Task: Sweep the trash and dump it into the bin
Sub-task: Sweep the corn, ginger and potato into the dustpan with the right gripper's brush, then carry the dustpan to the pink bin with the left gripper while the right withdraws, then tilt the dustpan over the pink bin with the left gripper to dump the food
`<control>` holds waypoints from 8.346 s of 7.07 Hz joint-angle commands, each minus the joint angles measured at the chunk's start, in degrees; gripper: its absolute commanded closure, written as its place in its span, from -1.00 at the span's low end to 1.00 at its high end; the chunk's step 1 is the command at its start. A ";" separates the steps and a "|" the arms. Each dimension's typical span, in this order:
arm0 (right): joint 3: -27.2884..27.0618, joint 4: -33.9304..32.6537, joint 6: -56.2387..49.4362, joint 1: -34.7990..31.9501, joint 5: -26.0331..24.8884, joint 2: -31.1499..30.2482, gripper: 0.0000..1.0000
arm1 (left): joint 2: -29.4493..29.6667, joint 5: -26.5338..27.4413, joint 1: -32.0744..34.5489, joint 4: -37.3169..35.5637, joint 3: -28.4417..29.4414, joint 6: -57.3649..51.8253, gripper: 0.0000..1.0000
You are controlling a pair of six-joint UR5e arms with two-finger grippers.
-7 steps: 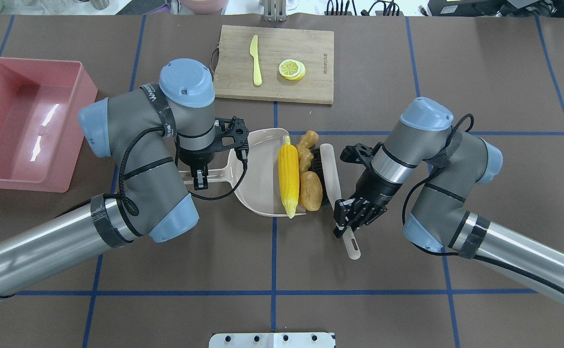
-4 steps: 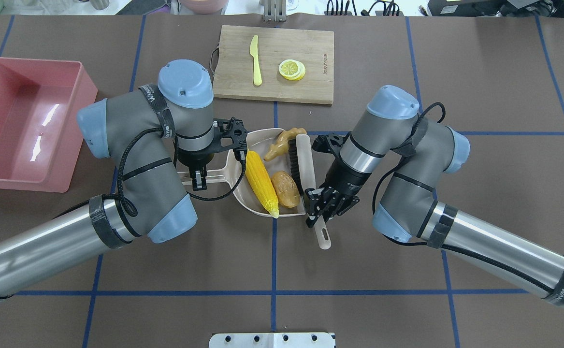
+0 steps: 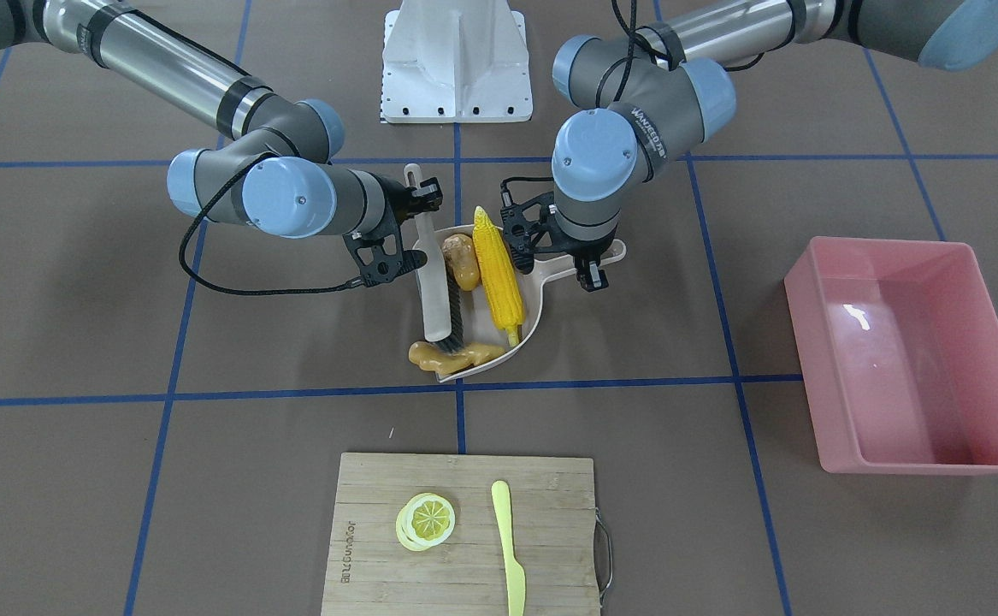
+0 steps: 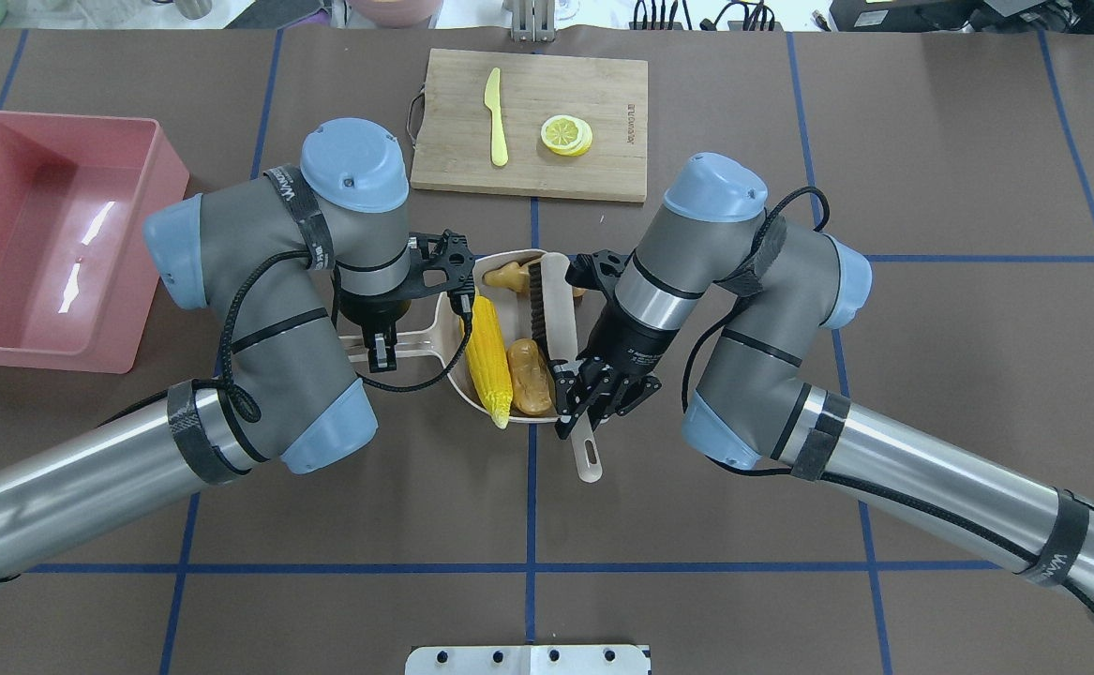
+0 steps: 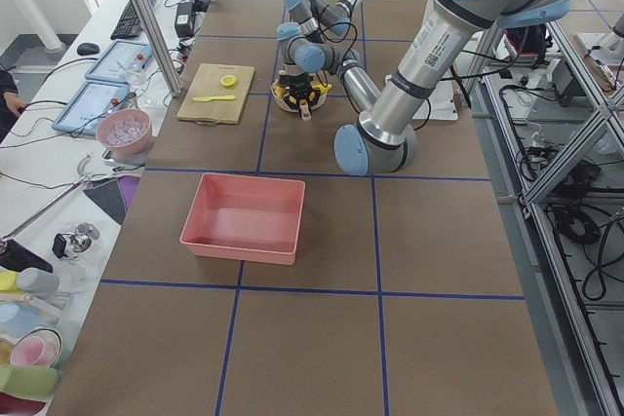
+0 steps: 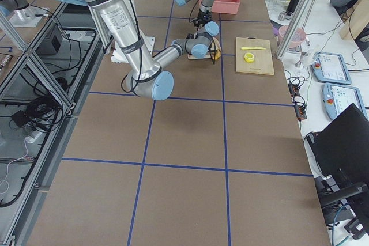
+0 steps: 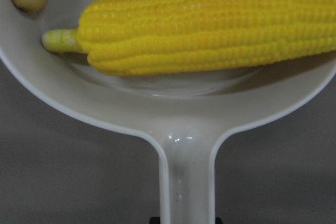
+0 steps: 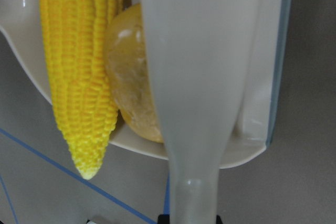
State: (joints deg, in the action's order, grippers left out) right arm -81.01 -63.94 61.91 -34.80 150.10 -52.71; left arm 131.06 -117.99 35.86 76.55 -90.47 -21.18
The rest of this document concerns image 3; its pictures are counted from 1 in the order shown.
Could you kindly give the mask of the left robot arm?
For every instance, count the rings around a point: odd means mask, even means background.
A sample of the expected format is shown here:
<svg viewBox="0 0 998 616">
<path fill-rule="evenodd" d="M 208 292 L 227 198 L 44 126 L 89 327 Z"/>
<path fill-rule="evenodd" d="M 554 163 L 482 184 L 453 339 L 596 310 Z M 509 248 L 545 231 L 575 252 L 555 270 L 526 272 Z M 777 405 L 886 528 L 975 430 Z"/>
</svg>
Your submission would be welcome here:
<svg viewBox="0 0 998 616">
<path fill-rule="evenodd" d="M 998 1 L 721 1 L 666 22 L 629 16 L 623 30 L 558 48 L 551 77 L 576 113 L 554 141 L 553 190 L 525 204 L 502 190 L 519 273 L 539 254 L 563 253 L 584 291 L 606 288 L 603 256 L 625 195 L 733 120 L 732 71 L 834 39 L 955 73 L 998 50 Z"/>
</svg>

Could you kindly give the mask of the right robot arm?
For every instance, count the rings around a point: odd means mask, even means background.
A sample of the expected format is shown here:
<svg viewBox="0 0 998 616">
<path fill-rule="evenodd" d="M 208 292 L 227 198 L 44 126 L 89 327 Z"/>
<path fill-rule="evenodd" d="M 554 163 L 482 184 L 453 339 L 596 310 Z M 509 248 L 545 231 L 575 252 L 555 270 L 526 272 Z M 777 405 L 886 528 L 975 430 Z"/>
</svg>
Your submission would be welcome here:
<svg viewBox="0 0 998 616">
<path fill-rule="evenodd" d="M 0 1 L 0 50 L 26 43 L 83 55 L 224 138 L 220 148 L 183 151 L 168 165 L 168 196 L 191 219 L 177 260 L 198 285 L 244 295 L 193 268 L 190 245 L 205 223 L 287 240 L 341 238 L 357 273 L 332 293 L 444 272 L 440 256 L 405 248 L 401 233 L 405 222 L 439 210 L 439 181 L 408 184 L 334 163 L 345 125 L 328 103 L 287 100 L 127 1 Z"/>
</svg>

